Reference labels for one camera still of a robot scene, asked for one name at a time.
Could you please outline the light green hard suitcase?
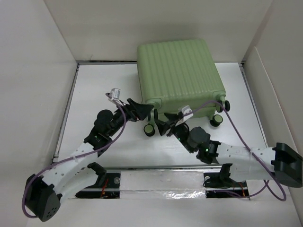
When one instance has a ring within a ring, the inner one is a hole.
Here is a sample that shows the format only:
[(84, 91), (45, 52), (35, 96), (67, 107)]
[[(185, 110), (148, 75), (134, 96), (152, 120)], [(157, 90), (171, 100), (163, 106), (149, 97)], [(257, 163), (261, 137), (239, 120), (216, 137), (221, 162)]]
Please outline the light green hard suitcase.
[(223, 122), (220, 112), (230, 110), (226, 90), (204, 39), (141, 44), (137, 48), (137, 71), (144, 104), (176, 114), (190, 106), (194, 117), (208, 117), (213, 127)]

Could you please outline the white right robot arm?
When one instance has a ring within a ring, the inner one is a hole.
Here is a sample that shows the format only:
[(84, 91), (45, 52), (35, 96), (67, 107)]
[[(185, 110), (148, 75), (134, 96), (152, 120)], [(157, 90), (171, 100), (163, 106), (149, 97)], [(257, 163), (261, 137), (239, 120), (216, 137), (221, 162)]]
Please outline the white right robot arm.
[(280, 184), (301, 188), (303, 186), (303, 158), (290, 146), (278, 142), (274, 147), (237, 147), (210, 138), (200, 126), (192, 129), (183, 121), (182, 113), (165, 113), (161, 121), (157, 110), (154, 121), (161, 136), (174, 135), (189, 153), (205, 164), (219, 164), (219, 182), (229, 186), (246, 180), (276, 179)]

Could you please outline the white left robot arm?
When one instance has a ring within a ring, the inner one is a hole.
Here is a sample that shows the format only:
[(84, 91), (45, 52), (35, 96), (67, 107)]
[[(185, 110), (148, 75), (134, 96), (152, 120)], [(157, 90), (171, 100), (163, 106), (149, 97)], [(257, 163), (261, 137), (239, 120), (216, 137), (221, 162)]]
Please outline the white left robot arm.
[(122, 135), (128, 121), (143, 121), (153, 109), (151, 104), (140, 104), (130, 98), (127, 103), (114, 98), (110, 101), (117, 110), (100, 111), (89, 135), (68, 158), (28, 177), (21, 202), (28, 218), (46, 222), (69, 194), (90, 185), (103, 186), (106, 170), (96, 160)]

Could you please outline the aluminium table frame rail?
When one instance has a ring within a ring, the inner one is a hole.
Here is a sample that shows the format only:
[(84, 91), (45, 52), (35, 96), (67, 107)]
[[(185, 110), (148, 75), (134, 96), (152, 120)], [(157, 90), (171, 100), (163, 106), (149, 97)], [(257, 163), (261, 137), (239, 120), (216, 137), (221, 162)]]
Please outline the aluminium table frame rail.
[[(190, 128), (200, 126), (211, 139), (237, 147), (267, 148), (237, 63), (217, 63), (231, 110), (214, 128), (207, 118), (191, 118)], [(75, 80), (66, 124), (57, 152), (58, 160), (68, 158), (88, 136), (99, 111), (115, 110), (106, 92), (121, 89), (121, 99), (141, 100), (135, 64), (81, 65)], [(120, 176), (121, 198), (194, 198), (205, 195), (206, 172), (217, 172), (219, 164), (206, 165), (189, 153), (174, 136), (147, 137), (144, 121), (127, 123), (122, 135), (97, 160), (109, 173)], [(259, 189), (264, 180), (248, 180)], [(244, 185), (236, 182), (235, 189)]]

